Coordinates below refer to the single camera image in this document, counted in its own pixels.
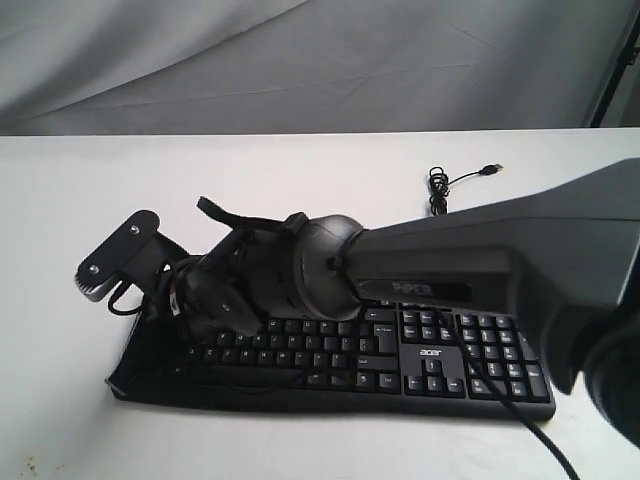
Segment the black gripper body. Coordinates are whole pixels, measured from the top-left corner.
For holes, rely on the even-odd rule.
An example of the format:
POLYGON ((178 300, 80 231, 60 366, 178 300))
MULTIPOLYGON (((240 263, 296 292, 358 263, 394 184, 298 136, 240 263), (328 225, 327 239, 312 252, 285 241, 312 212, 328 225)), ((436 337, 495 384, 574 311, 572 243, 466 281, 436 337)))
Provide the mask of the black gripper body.
POLYGON ((193 340, 206 340, 216 328, 254 336, 262 327, 229 279, 201 264, 202 257, 144 256, 144 314, 151 323, 173 324, 193 340))

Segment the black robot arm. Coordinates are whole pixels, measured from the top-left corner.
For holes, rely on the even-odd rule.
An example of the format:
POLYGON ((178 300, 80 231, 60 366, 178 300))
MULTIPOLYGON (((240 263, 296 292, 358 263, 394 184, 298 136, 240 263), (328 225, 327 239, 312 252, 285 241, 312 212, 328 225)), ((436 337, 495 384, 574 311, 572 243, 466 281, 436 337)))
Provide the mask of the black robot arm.
POLYGON ((210 252, 156 234, 121 276, 142 305, 107 382, 202 410, 544 421, 578 378, 639 438, 639 162, 369 230, 230 215, 210 252))

